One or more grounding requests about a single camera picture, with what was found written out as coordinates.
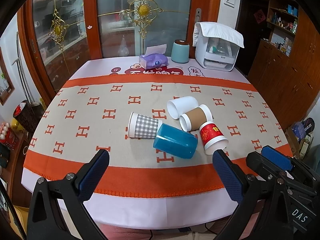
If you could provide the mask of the blue plastic cup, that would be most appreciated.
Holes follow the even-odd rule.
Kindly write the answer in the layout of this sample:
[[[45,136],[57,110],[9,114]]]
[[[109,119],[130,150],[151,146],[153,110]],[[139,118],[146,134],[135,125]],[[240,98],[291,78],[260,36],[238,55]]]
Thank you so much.
[[[191,159],[197,145],[197,137],[167,124],[160,126],[153,142],[153,148],[183,159]]]

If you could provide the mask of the grey checked paper cup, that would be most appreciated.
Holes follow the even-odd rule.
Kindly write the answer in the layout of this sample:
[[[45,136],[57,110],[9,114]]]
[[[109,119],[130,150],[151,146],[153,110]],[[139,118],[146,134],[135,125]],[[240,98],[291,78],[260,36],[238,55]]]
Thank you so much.
[[[130,138],[155,139],[163,122],[132,112],[129,118],[128,133]]]

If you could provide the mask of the red paper cup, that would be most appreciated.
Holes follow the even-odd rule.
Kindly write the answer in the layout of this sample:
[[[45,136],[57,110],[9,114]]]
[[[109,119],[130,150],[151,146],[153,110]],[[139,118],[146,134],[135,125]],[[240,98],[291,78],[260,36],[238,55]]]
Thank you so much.
[[[206,155],[213,155],[216,150],[223,150],[228,145],[228,139],[212,121],[200,126],[200,137]]]

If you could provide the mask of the brown sleeve paper cup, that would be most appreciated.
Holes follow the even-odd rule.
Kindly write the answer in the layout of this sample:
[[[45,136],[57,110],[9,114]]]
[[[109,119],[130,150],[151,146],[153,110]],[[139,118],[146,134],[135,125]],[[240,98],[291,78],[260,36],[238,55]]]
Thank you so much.
[[[198,130],[205,122],[213,121],[213,116],[209,107],[202,104],[180,115],[179,121],[183,131],[191,132]]]

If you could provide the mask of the white paper cup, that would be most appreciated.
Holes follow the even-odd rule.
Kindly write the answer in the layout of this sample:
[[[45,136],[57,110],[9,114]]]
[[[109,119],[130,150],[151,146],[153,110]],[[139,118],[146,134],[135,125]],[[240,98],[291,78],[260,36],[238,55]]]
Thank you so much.
[[[199,107],[198,101],[192,96],[184,96],[167,102],[169,115],[177,120],[182,114]]]

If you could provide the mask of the pink printed tablecloth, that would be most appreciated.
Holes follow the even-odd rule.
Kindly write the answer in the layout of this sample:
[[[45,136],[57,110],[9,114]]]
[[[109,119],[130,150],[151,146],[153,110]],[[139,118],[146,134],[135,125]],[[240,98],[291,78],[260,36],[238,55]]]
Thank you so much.
[[[155,71],[143,70],[138,61],[136,56],[88,61],[69,80],[120,74],[159,74],[249,83],[236,69],[230,72],[204,69],[194,59],[186,64],[169,62],[167,69]],[[26,189],[33,191],[40,177],[42,176],[23,168],[21,183]],[[236,202],[230,199],[223,186],[204,193],[165,198],[120,197],[97,193],[95,190],[90,200],[85,202],[85,207],[92,218],[101,224],[132,229],[169,229],[203,224],[226,217],[235,210]]]

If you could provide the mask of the brown wooden cabinet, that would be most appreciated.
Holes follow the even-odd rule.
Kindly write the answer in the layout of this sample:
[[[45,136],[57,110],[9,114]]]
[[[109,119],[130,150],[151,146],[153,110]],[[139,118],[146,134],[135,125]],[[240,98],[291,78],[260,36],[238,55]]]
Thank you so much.
[[[319,32],[294,0],[269,0],[268,41],[260,41],[248,80],[282,130],[305,118],[319,94]]]

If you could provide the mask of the white countertop appliance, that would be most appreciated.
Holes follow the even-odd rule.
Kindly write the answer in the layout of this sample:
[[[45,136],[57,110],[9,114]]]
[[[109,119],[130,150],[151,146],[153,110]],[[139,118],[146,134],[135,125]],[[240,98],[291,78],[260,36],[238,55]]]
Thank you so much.
[[[236,62],[241,47],[220,38],[203,37],[195,46],[195,59],[206,69],[230,72]]]

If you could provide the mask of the white cloth on appliance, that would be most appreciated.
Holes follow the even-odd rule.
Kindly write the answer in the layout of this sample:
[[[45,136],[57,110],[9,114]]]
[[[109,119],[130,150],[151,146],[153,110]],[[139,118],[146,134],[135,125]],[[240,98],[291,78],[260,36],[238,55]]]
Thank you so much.
[[[193,47],[197,45],[200,33],[203,37],[220,38],[244,48],[243,36],[227,25],[217,22],[196,22],[193,31]]]

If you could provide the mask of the teal canister brown lid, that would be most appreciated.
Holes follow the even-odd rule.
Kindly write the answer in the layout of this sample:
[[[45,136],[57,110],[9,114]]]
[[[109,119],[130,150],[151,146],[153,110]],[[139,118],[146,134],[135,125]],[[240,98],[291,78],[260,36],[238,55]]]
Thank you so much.
[[[188,63],[189,48],[189,42],[185,40],[175,40],[172,45],[171,60],[176,63]]]

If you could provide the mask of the purple tissue pack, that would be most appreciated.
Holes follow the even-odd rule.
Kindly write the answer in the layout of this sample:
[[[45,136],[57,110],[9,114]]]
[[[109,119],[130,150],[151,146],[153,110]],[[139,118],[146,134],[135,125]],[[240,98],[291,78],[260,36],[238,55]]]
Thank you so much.
[[[146,70],[167,66],[166,49],[166,44],[147,47],[145,54],[139,57],[139,64]]]

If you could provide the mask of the wooden glass sliding door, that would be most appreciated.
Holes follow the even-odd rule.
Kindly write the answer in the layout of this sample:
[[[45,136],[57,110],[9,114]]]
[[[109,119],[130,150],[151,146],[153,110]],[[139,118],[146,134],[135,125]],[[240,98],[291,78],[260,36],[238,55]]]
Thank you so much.
[[[18,37],[45,103],[87,61],[138,56],[150,46],[190,42],[194,24],[217,21],[220,0],[26,0]]]

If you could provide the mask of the white wall switch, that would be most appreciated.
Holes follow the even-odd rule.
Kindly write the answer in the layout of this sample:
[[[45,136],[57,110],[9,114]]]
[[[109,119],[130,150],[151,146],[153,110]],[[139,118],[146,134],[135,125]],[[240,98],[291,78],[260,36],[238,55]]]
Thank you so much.
[[[235,0],[223,0],[224,5],[235,8]]]

